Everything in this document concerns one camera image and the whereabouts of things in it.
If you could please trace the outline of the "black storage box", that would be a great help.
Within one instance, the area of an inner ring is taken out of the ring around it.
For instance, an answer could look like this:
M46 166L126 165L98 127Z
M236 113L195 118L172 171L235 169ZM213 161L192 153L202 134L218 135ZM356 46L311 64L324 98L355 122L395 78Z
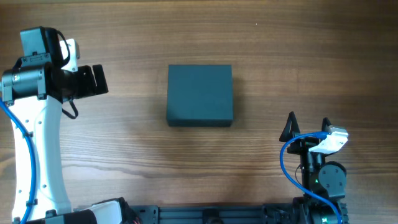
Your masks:
M231 65L169 65L169 126L230 127L233 119Z

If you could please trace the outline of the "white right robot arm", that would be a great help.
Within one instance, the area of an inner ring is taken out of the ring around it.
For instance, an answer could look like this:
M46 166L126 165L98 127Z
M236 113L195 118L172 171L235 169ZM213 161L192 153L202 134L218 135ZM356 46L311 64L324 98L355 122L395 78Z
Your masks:
M279 210L284 223L348 223L346 204L341 202L346 192L346 168L339 162L326 161L348 142L348 132L323 118L320 131L302 134L295 113L289 113L279 137L282 146L279 154L280 168L286 178L302 191L286 210ZM300 157L297 170L302 180L292 177L285 168L284 155Z

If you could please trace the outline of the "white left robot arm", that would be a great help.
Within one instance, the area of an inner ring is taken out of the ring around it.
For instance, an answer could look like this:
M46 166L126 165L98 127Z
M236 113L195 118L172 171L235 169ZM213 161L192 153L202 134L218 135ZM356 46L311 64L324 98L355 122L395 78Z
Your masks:
M62 173L60 119L78 117L64 103L108 92L101 65L78 66L78 45L50 27L20 33L24 54L1 77L1 109L16 150L13 223L138 223L123 198L73 211Z

